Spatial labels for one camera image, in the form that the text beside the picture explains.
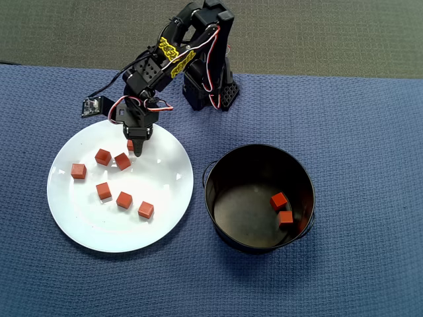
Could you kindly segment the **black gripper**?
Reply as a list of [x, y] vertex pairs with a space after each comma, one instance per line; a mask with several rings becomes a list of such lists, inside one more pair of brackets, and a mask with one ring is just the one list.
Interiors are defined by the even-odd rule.
[[158, 121], [159, 113], [148, 110], [136, 97], [121, 97], [108, 112], [108, 119], [123, 125], [126, 139], [132, 140], [133, 152], [140, 157], [145, 139], [153, 133], [153, 124]]

